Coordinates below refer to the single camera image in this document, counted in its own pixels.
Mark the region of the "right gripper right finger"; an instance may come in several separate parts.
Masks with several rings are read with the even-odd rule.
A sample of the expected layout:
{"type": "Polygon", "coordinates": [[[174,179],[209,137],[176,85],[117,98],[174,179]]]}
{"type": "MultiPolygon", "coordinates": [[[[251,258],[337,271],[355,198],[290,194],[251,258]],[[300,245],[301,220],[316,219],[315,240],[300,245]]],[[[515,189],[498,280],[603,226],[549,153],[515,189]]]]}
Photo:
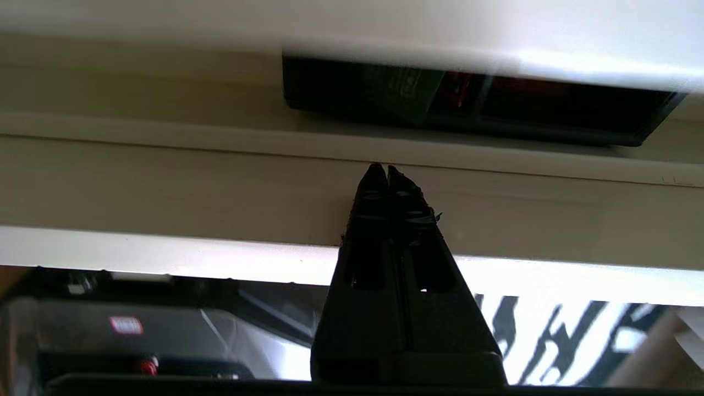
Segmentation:
{"type": "Polygon", "coordinates": [[[499,354],[421,188],[389,166],[403,319],[418,353],[499,354]]]}

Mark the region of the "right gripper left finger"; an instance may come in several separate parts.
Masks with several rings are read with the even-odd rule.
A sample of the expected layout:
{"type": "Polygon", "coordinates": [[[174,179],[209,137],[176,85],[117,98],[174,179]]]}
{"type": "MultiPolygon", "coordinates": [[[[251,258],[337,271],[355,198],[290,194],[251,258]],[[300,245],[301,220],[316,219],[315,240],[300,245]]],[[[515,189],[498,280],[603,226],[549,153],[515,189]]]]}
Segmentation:
{"type": "Polygon", "coordinates": [[[384,166],[362,176],[310,354],[314,382],[401,384],[405,350],[397,229],[384,166]]]}

